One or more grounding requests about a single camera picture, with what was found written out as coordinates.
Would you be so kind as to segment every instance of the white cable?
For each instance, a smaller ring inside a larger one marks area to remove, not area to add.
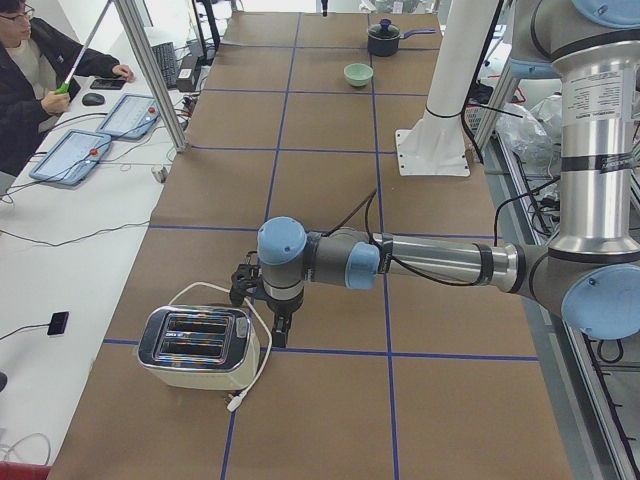
[[[214,290],[218,290],[224,293],[229,293],[229,290],[227,290],[226,288],[219,287],[218,285],[214,285],[213,283],[194,282],[188,287],[185,287],[180,292],[178,292],[178,294],[176,294],[176,296],[171,299],[171,301],[169,302],[169,305],[173,305],[175,301],[178,300],[178,298],[180,298],[182,295],[184,295],[194,287],[207,287],[207,288],[212,288]],[[267,364],[267,360],[269,359],[269,354],[271,353],[271,346],[273,344],[273,339],[271,337],[271,330],[269,330],[267,325],[264,323],[264,320],[262,320],[262,317],[260,316],[258,311],[255,309],[255,307],[251,304],[249,299],[245,298],[244,301],[249,307],[249,309],[251,310],[251,312],[253,313],[253,315],[255,315],[255,317],[258,319],[258,321],[260,322],[260,325],[262,325],[262,328],[264,328],[264,331],[267,333],[269,344],[267,345],[267,351],[264,355],[264,359],[262,360],[262,363],[260,364],[260,368],[258,369],[256,376],[253,377],[253,381],[247,387],[245,387],[239,394],[231,397],[231,400],[227,404],[227,410],[229,410],[230,412],[234,412],[242,404],[242,400],[244,400],[244,397],[247,396],[247,394],[249,393],[249,390],[253,388],[255,383],[258,381],[258,378],[260,378],[260,375],[262,375],[262,371],[264,370],[264,367]]]
[[[13,445],[0,444],[0,450],[4,450],[4,457],[2,458],[2,460],[5,461],[5,462],[9,461],[10,455],[15,452],[16,457],[22,462],[22,459],[18,456],[18,453],[16,452],[16,448],[21,443],[29,440],[30,438],[35,438],[35,437],[42,437],[42,438],[44,438],[45,442],[47,442],[47,459],[44,461],[42,466],[48,465],[49,464],[49,460],[51,459],[51,440],[49,440],[49,437],[47,437],[44,433],[40,433],[40,432],[32,433],[31,435],[27,435],[26,437],[22,437],[20,440],[15,442]]]

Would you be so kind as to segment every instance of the glasses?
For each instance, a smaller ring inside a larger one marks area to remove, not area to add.
[[[0,15],[0,18],[4,18],[5,20],[11,20],[12,22],[17,22],[19,18],[24,18],[29,21],[33,18],[33,15],[36,13],[36,9],[30,7],[29,5],[24,6],[24,13],[18,13],[15,17],[5,17],[4,15]]]

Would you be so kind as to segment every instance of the man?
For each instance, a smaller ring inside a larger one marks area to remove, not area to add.
[[[0,0],[0,172],[16,176],[40,142],[68,110],[80,86],[54,90],[71,71],[82,45],[44,20],[24,0]],[[87,49],[76,74],[133,80],[127,65]]]

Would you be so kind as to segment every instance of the blue tape line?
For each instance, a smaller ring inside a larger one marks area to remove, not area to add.
[[[229,428],[227,429],[227,442],[224,446],[224,458],[222,460],[222,469],[220,471],[220,480],[227,477],[227,466],[229,465],[229,455],[231,454],[231,440],[233,438],[233,428],[236,424],[236,412],[231,412],[229,418]]]
[[[298,22],[296,24],[296,36],[293,41],[293,50],[291,52],[291,64],[289,65],[289,76],[287,78],[287,90],[284,93],[284,106],[282,107],[282,118],[280,118],[280,131],[278,132],[278,143],[276,146],[276,155],[273,160],[273,170],[271,171],[271,182],[269,183],[269,194],[267,196],[267,206],[264,212],[264,221],[269,219],[269,211],[271,210],[271,200],[273,198],[273,185],[276,181],[276,172],[278,171],[278,163],[280,160],[280,145],[282,145],[282,132],[284,130],[284,122],[287,118],[287,105],[289,103],[289,93],[291,89],[291,76],[293,75],[293,64],[296,59],[296,49],[298,48],[298,36],[300,35],[300,20],[302,14],[298,14]]]

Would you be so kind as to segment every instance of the metal pole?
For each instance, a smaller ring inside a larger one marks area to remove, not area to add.
[[[513,94],[518,88],[520,80],[511,75],[511,57],[507,58],[507,62],[502,69],[498,84],[493,90],[493,94],[489,99],[488,107],[501,109],[505,103],[511,101]],[[475,140],[480,150],[484,150],[486,147],[493,129],[496,126],[498,120],[498,113],[494,110],[484,110],[482,119],[476,130]]]
[[[151,45],[144,32],[142,25],[142,19],[140,13],[136,8],[134,0],[113,0],[120,15],[120,21],[124,27],[124,31],[127,33],[129,43],[133,49],[133,53],[140,64],[142,73],[151,88],[156,102],[158,102],[158,108],[160,114],[164,120],[165,125],[173,145],[177,152],[183,152],[187,147],[187,140],[182,131],[182,126],[176,117],[173,103],[169,97],[169,92],[164,83],[158,63],[153,56]]]

